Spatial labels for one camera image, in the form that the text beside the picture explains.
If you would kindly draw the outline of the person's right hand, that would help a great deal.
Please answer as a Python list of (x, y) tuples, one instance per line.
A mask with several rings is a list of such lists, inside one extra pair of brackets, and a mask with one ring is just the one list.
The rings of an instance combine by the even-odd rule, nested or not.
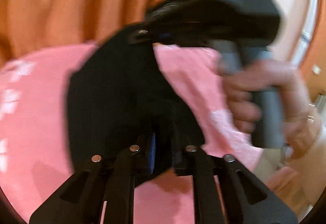
[(262, 117), (262, 111), (252, 102), (251, 92), (276, 87), (285, 118), (283, 133), (293, 149), (292, 157), (302, 158), (313, 146), (319, 136), (321, 120), (310, 105), (307, 88), (293, 66), (277, 60), (260, 60), (229, 74), (226, 64), (221, 62), (218, 73), (223, 78), (227, 104), (238, 130), (252, 133)]

